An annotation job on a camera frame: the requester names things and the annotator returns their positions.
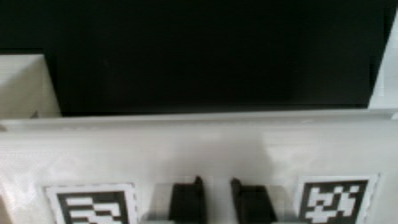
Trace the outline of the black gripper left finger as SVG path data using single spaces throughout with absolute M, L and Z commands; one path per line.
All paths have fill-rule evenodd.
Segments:
M 203 178 L 173 185 L 169 220 L 177 224 L 207 224 L 207 199 Z

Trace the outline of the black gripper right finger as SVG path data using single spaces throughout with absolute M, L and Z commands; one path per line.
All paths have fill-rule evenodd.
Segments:
M 239 224 L 272 224 L 278 221 L 267 187 L 244 185 L 232 179 L 232 194 Z

